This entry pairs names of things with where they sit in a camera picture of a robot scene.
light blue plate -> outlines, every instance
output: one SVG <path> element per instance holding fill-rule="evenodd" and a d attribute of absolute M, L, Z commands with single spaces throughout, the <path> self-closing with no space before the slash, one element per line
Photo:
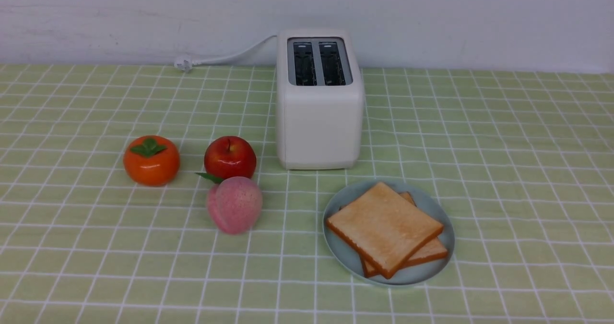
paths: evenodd
<path fill-rule="evenodd" d="M 441 206 L 437 204 L 437 202 L 432 199 L 430 195 L 418 188 L 415 188 L 414 186 L 406 184 L 403 181 L 381 180 L 397 193 L 409 192 L 418 208 L 443 224 L 443 232 L 439 234 L 439 239 L 448 250 L 448 256 L 446 258 L 401 269 L 390 280 L 386 280 L 384 276 L 381 275 L 366 278 L 364 277 L 364 273 L 362 271 L 359 255 L 326 226 L 326 220 L 328 217 L 338 212 L 343 206 L 355 201 L 379 181 L 380 180 L 374 179 L 356 182 L 355 184 L 351 184 L 340 190 L 332 197 L 331 201 L 329 201 L 329 204 L 324 209 L 324 219 L 322 220 L 324 239 L 326 239 L 326 244 L 329 246 L 329 249 L 339 263 L 341 263 L 341 265 L 343 265 L 354 276 L 375 285 L 386 287 L 407 287 L 424 282 L 439 274 L 439 272 L 441 272 L 446 265 L 448 265 L 448 262 L 454 253 L 455 237 L 452 222 L 443 208 L 441 208 Z"/>

bread slice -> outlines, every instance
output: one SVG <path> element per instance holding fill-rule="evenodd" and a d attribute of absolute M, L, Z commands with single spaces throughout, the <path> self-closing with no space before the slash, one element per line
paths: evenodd
<path fill-rule="evenodd" d="M 408 192 L 402 192 L 401 197 L 403 197 L 408 202 L 416 205 L 412 195 Z M 424 263 L 428 263 L 430 261 L 436 261 L 437 259 L 442 259 L 448 256 L 447 248 L 441 243 L 439 238 L 434 238 L 431 241 L 427 242 L 420 250 L 415 252 L 401 267 L 401 269 L 405 269 L 406 267 L 411 267 L 415 265 L 420 265 Z M 364 258 L 360 258 L 360 263 L 362 264 L 362 271 L 366 278 L 370 278 L 373 276 L 379 275 L 377 269 L 371 265 L 368 261 L 364 260 Z"/>
<path fill-rule="evenodd" d="M 401 197 L 403 197 L 403 199 L 407 200 L 408 202 L 412 203 L 413 206 L 417 207 L 416 202 L 414 202 L 414 199 L 412 198 L 412 195 L 410 195 L 409 192 L 402 192 Z"/>
<path fill-rule="evenodd" d="M 331 215 L 326 224 L 386 279 L 443 231 L 443 224 L 383 182 Z"/>

toaster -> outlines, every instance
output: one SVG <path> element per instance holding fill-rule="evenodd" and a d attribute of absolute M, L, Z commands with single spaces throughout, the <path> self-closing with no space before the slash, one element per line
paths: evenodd
<path fill-rule="evenodd" d="M 348 33 L 277 37 L 276 144 L 285 169 L 343 169 L 360 156 L 365 88 Z"/>

peach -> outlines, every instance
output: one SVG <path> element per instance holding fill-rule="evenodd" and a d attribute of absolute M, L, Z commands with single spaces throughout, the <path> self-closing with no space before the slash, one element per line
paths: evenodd
<path fill-rule="evenodd" d="M 228 178 L 209 190 L 207 209 L 222 232 L 241 234 L 258 220 L 262 211 L 262 192 L 251 179 Z"/>

persimmon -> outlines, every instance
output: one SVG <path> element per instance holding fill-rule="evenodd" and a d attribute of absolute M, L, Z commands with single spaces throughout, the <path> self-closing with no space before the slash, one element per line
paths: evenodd
<path fill-rule="evenodd" d="M 179 151 L 175 144 L 157 135 L 137 138 L 123 155 L 123 167 L 128 176 L 145 186 L 168 184 L 175 179 L 179 166 Z"/>

